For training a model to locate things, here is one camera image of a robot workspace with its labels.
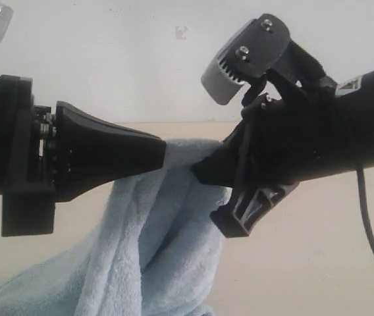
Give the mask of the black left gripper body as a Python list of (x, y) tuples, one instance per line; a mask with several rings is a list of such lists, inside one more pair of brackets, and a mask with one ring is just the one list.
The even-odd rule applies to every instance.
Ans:
[(0, 196), (3, 237), (51, 234), (55, 187), (48, 163), (51, 109), (34, 104), (32, 80), (0, 76)]

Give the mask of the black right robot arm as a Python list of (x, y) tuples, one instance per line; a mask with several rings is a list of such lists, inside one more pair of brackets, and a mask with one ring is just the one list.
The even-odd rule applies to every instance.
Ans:
[(210, 214), (227, 238), (249, 236), (301, 182), (374, 167), (374, 71), (286, 90), (245, 106), (232, 133), (192, 167), (202, 184), (232, 190)]

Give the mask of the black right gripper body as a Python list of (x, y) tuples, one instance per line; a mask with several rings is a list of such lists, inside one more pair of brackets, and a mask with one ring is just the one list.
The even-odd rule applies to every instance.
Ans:
[(348, 171), (361, 172), (358, 137), (347, 114), (333, 103), (335, 83), (328, 76), (298, 86), (270, 71), (266, 79), (279, 100), (258, 96), (242, 111), (250, 147), (245, 183), (211, 219), (227, 238), (242, 238), (297, 185)]

